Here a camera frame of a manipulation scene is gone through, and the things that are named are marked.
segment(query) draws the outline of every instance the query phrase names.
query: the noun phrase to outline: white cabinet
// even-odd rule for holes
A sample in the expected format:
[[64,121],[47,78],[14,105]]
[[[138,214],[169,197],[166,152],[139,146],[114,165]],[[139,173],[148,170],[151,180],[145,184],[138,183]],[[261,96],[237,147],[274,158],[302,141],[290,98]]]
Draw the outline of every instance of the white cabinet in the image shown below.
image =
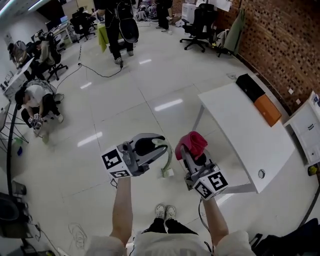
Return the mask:
[[320,162],[320,107],[314,103],[315,96],[312,92],[284,124],[285,127],[290,125],[297,136],[307,159],[307,167]]

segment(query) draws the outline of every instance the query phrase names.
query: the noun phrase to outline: shoe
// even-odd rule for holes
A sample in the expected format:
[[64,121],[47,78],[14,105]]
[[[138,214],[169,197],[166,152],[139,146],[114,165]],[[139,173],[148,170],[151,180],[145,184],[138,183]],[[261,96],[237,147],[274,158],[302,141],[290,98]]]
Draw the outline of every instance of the shoe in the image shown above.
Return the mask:
[[175,220],[176,219],[176,207],[172,205],[167,205],[165,208],[165,220]]
[[121,57],[119,57],[119,58],[114,60],[114,63],[117,64],[117,65],[120,65],[121,62],[122,62],[122,58]]
[[166,208],[163,204],[158,204],[155,207],[155,218],[165,219]]
[[58,122],[59,122],[59,123],[62,123],[62,121],[65,119],[62,114],[57,115],[56,118],[58,119]]

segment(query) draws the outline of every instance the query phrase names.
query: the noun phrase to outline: black office chair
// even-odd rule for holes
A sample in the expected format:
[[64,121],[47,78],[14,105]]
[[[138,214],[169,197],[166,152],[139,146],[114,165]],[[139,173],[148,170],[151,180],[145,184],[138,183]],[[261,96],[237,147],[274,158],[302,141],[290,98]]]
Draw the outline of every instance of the black office chair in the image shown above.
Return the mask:
[[91,22],[87,20],[87,18],[83,15],[83,13],[70,19],[70,22],[73,26],[74,32],[80,35],[79,40],[82,38],[86,38],[88,40],[88,37],[87,37],[88,35],[95,35],[95,33],[89,32]]
[[205,52],[205,48],[202,44],[205,44],[207,47],[209,44],[204,39],[210,38],[212,35],[211,25],[214,23],[218,16],[218,12],[215,11],[214,5],[208,3],[202,3],[198,8],[194,10],[194,22],[193,24],[187,25],[189,21],[186,19],[182,19],[184,25],[184,31],[186,33],[190,33],[190,39],[181,39],[180,43],[183,41],[190,42],[184,49],[187,50],[189,46],[197,44],[202,48],[202,52]]
[[50,49],[50,53],[52,58],[54,59],[54,64],[52,66],[50,66],[49,68],[49,74],[50,76],[48,77],[47,81],[49,82],[49,79],[55,75],[56,76],[56,80],[59,81],[59,77],[57,74],[57,71],[62,70],[62,69],[68,69],[68,66],[66,65],[62,65],[61,62],[61,54],[58,53],[57,51],[57,42],[55,41],[55,37],[52,33],[49,33],[46,36],[46,39],[49,41],[49,49]]

